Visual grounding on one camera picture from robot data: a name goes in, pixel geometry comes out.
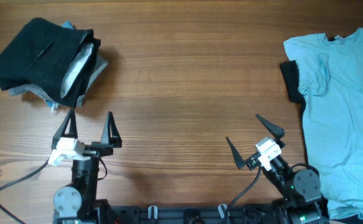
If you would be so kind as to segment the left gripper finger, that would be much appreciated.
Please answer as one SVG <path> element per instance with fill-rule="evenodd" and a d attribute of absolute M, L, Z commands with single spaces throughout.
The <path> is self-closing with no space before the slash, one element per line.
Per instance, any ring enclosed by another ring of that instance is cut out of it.
<path fill-rule="evenodd" d="M 107 114 L 100 143 L 107 147 L 122 147 L 122 140 L 111 111 Z"/>
<path fill-rule="evenodd" d="M 51 148 L 56 148 L 60 138 L 78 138 L 75 111 L 69 110 L 62 124 L 52 138 Z"/>

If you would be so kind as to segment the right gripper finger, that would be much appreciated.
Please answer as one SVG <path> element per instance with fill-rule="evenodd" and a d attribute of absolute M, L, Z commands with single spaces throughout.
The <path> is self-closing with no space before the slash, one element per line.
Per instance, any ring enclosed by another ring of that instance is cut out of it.
<path fill-rule="evenodd" d="M 274 138 L 281 139 L 285 136 L 285 130 L 283 128 L 269 122 L 259 114 L 256 114 L 255 116 Z"/>
<path fill-rule="evenodd" d="M 240 153 L 238 152 L 234 144 L 231 142 L 229 137 L 226 137 L 226 140 L 231 148 L 235 165 L 237 166 L 238 169 L 242 169 L 244 166 L 246 166 L 245 160 L 241 157 Z"/>

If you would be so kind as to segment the black shorts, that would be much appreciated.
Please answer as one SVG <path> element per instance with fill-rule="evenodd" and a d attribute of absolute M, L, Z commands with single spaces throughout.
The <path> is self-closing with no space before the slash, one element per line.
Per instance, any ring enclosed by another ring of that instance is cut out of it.
<path fill-rule="evenodd" d="M 36 85 L 56 103 L 75 108 L 77 98 L 87 89 L 100 45 L 92 29 L 69 29 L 33 18 L 0 53 L 0 88 L 6 91 Z M 82 60 L 80 71 L 66 91 L 65 76 L 83 51 L 87 59 Z"/>

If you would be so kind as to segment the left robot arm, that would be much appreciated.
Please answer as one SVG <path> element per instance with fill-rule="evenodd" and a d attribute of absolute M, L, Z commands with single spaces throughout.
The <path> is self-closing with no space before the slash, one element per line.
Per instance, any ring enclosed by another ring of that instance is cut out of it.
<path fill-rule="evenodd" d="M 99 166 L 103 157 L 113 155 L 122 147 L 113 113 L 108 112 L 101 139 L 91 144 L 78 140 L 74 110 L 70 110 L 53 136 L 48 164 L 58 166 L 72 161 L 71 182 L 56 191 L 53 197 L 54 223 L 120 223 L 120 218 L 107 199 L 97 199 Z"/>

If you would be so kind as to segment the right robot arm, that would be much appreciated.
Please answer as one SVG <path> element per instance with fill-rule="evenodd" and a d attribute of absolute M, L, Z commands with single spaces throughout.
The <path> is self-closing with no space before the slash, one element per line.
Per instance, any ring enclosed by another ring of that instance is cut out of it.
<path fill-rule="evenodd" d="M 307 164 L 298 163 L 289 166 L 282 158 L 285 143 L 281 140 L 285 130 L 256 115 L 257 119 L 270 132 L 270 137 L 263 138 L 255 145 L 256 152 L 248 159 L 242 159 L 237 148 L 227 138 L 233 159 L 238 169 L 248 167 L 258 172 L 252 183 L 239 193 L 229 205 L 220 205 L 219 213 L 224 223 L 235 223 L 231 214 L 235 202 L 247 193 L 263 174 L 273 184 L 282 198 L 269 205 L 245 205 L 242 209 L 244 223 L 284 223 L 284 224 L 320 224 L 328 223 L 326 203 L 320 193 L 319 171 Z"/>

